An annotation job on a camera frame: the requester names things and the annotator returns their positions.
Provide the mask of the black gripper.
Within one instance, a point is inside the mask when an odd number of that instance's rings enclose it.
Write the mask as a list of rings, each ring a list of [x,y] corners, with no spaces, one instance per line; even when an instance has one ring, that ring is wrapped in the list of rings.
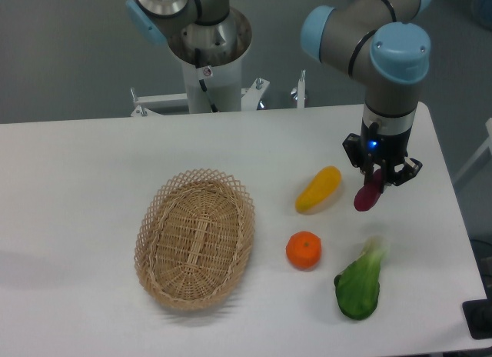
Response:
[[[396,135],[383,135],[381,130],[376,122],[369,126],[362,122],[361,134],[349,134],[342,145],[351,164],[364,176],[364,185],[380,169],[380,193],[383,193],[386,185],[399,186],[415,178],[422,163],[407,153],[411,128]]]

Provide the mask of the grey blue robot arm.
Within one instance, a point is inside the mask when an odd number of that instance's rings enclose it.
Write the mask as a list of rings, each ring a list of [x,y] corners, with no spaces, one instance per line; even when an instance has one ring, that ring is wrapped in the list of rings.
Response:
[[[407,153],[431,41],[413,23],[431,0],[354,0],[315,8],[301,28],[303,51],[366,88],[359,134],[344,150],[366,184],[379,190],[413,179],[422,164]],[[251,45],[248,20],[230,0],[127,0],[150,42],[165,43],[184,66],[191,112],[241,108],[241,60]]]

